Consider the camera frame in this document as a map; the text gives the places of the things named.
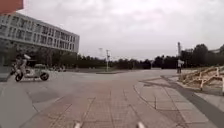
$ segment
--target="lamp post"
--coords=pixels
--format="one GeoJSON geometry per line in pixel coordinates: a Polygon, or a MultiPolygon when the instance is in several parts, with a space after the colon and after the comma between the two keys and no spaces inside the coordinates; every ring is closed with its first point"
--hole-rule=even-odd
{"type": "Polygon", "coordinates": [[[108,72],[109,70],[109,60],[110,60],[110,55],[109,55],[109,50],[106,50],[106,71],[108,72]]]}

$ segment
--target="red object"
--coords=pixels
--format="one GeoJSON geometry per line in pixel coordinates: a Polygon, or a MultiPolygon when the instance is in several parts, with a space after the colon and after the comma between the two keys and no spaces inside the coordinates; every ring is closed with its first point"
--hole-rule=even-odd
{"type": "Polygon", "coordinates": [[[23,9],[23,0],[0,0],[0,14],[23,9]]]}

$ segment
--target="overcast sky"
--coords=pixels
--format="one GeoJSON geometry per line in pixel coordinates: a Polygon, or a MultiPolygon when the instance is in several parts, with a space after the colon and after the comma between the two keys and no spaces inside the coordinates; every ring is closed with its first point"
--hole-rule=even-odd
{"type": "Polygon", "coordinates": [[[153,59],[176,55],[178,41],[224,44],[222,0],[25,0],[20,12],[80,35],[84,55],[153,59]]]}

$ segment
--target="pole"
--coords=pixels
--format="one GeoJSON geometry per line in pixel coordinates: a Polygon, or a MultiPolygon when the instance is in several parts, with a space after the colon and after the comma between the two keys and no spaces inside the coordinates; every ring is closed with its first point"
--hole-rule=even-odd
{"type": "Polygon", "coordinates": [[[107,72],[108,72],[108,69],[109,69],[109,57],[110,57],[108,52],[109,52],[109,50],[106,50],[106,54],[107,54],[107,57],[106,57],[107,72]]]}

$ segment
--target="paved plaza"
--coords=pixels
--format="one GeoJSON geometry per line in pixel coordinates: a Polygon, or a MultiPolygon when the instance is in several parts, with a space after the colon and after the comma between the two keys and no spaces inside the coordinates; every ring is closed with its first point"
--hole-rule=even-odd
{"type": "Polygon", "coordinates": [[[176,84],[175,70],[50,72],[0,83],[1,128],[221,128],[224,99],[176,84]]]}

